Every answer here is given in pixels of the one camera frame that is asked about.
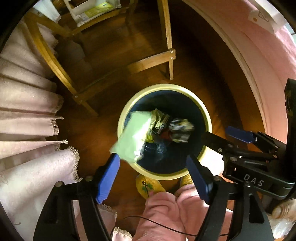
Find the person's right hand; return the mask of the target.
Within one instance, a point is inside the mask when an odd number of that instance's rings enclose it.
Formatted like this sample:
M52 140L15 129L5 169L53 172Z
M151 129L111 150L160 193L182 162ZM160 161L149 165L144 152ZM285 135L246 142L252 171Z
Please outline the person's right hand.
M295 221L296 200L293 198L279 204L277 207L274 208L271 216L274 219L286 219L290 221Z

